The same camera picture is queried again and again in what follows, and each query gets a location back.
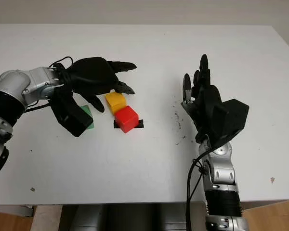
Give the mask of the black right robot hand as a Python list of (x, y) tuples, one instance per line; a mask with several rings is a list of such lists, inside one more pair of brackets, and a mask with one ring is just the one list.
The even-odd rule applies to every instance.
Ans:
[(211, 85), (208, 57), (206, 54), (203, 54), (200, 59), (199, 69), (194, 73), (193, 81), (191, 81), (187, 73), (183, 77), (183, 101), (181, 102), (181, 106), (196, 126), (197, 143), (202, 143), (208, 139), (212, 132), (210, 128), (211, 115), (209, 107), (213, 103), (210, 103), (205, 98), (205, 94), (210, 90), (216, 92), (217, 88)]

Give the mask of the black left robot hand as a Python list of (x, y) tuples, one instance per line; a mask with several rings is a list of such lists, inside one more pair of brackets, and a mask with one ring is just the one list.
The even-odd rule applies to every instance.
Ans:
[(81, 95), (99, 112), (105, 108), (98, 95), (109, 93), (134, 94), (134, 90), (126, 83), (119, 81), (116, 73), (136, 69), (130, 62), (107, 61), (102, 57), (83, 58), (74, 62), (67, 68), (72, 89)]

